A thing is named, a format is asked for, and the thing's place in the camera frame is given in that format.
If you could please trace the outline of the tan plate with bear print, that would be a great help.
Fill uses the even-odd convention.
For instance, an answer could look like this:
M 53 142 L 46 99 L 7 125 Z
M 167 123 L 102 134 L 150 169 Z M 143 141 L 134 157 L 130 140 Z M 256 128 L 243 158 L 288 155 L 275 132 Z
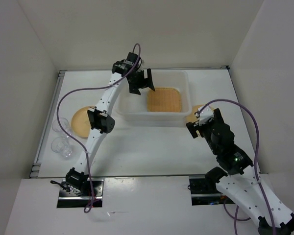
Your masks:
M 71 128 L 74 134 L 84 139 L 88 138 L 91 130 L 91 125 L 87 113 L 89 108 L 92 108 L 92 106 L 86 106 L 79 109 L 75 112 L 71 119 Z

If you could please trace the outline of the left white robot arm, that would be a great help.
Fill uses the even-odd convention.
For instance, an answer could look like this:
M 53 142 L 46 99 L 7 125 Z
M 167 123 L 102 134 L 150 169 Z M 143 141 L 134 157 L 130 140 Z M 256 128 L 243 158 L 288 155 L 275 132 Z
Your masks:
M 140 89 L 155 90 L 151 69 L 147 69 L 147 77 L 145 77 L 141 64 L 142 59 L 134 52 L 129 52 L 126 59 L 115 62 L 112 66 L 109 85 L 105 88 L 98 103 L 87 110 L 91 126 L 87 142 L 83 147 L 87 157 L 81 156 L 66 175 L 66 184 L 78 196 L 91 194 L 91 186 L 88 181 L 91 177 L 90 166 L 100 144 L 115 127 L 115 120 L 111 114 L 123 85 L 128 84 L 128 91 L 137 95 L 141 94 Z

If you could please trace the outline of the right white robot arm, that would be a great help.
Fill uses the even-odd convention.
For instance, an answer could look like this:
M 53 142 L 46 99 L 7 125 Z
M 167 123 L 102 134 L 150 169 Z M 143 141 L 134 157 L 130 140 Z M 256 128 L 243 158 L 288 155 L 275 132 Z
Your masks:
M 253 160 L 235 142 L 235 135 L 219 109 L 198 108 L 195 122 L 187 129 L 193 138 L 206 140 L 219 166 L 205 174 L 209 192 L 219 191 L 233 201 L 254 222 L 261 235 L 290 235 L 294 212 L 254 172 Z

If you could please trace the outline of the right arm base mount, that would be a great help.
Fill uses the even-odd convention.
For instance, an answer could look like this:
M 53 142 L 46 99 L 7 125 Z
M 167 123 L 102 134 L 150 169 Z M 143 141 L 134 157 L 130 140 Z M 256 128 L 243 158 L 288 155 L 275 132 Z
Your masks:
M 216 186 L 209 183 L 203 175 L 190 176 L 187 188 L 191 193 L 193 206 L 234 204 L 225 194 L 217 191 Z

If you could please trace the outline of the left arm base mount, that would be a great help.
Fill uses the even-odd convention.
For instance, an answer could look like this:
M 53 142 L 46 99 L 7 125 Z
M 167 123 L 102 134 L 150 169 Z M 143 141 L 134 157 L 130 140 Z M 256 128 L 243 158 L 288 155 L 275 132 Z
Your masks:
M 84 208 L 91 202 L 91 188 L 89 182 L 86 186 L 86 189 L 81 192 L 78 189 L 69 186 L 65 179 L 62 179 L 61 182 L 55 180 L 50 180 L 50 183 L 60 187 L 57 208 L 66 209 L 66 208 Z M 92 181 L 95 193 L 95 200 L 93 202 L 93 208 L 102 207 L 102 198 L 103 198 L 103 179 L 95 179 Z

